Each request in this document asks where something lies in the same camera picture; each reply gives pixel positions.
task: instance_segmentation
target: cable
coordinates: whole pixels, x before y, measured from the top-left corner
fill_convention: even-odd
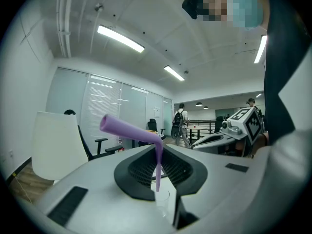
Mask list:
[[[22,185],[20,184],[20,182],[19,182],[18,178],[17,178],[16,176],[15,176],[15,178],[16,178],[16,181],[18,182],[18,184],[20,185],[21,189],[25,192],[26,197],[29,199],[30,203],[33,203],[33,202],[31,201],[31,199],[29,198],[29,196],[28,196],[27,192],[24,190],[24,188],[23,188],[23,187],[22,187]]]

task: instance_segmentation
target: wooden floor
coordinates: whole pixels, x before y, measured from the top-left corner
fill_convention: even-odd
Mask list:
[[[166,137],[164,144],[176,144],[171,137]],[[180,140],[179,146],[185,147],[183,139]],[[37,176],[31,162],[27,164],[23,170],[13,179],[9,185],[12,194],[21,197],[31,203],[34,203],[40,196],[53,185],[52,180],[46,180]]]

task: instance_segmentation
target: white robot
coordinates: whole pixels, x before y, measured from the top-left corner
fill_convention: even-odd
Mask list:
[[[262,125],[253,107],[243,108],[222,122],[219,133],[214,133],[196,141],[191,149],[230,156],[247,156],[257,136],[262,133]],[[243,141],[243,152],[235,150],[235,144]]]

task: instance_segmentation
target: white ceiling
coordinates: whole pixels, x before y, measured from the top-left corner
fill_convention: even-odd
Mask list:
[[[254,98],[256,105],[264,105],[264,93],[261,96],[256,98],[261,92],[254,92],[254,93],[246,93],[240,95],[233,95],[233,96],[224,96],[218,98],[210,98],[210,99],[202,99],[196,101],[189,101],[185,102],[185,109],[188,111],[198,111],[203,110],[205,106],[209,107],[209,109],[226,109],[226,108],[238,108],[238,107],[246,107],[246,101],[249,98]],[[202,107],[196,107],[196,103],[201,102],[203,103]],[[175,104],[175,109],[179,107],[179,103]]]
[[[193,20],[181,8],[184,0],[71,0],[70,16],[65,16],[65,0],[60,11],[69,23],[72,57],[94,59],[131,74],[157,82],[178,92],[205,87],[224,73],[262,68],[253,64],[260,44],[261,28],[244,31],[226,22]],[[56,7],[49,7],[46,35],[55,57],[62,57],[57,30]],[[97,13],[94,7],[103,3]],[[145,47],[142,53],[97,33],[98,26],[111,26]],[[178,81],[164,70],[170,65],[186,80]]]

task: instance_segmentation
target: backpack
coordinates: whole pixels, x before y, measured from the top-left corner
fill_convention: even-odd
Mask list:
[[[179,112],[179,110],[176,112],[175,118],[173,121],[174,126],[182,126],[183,125],[183,115],[182,115],[183,112],[184,112],[184,110],[182,110],[182,112]]]

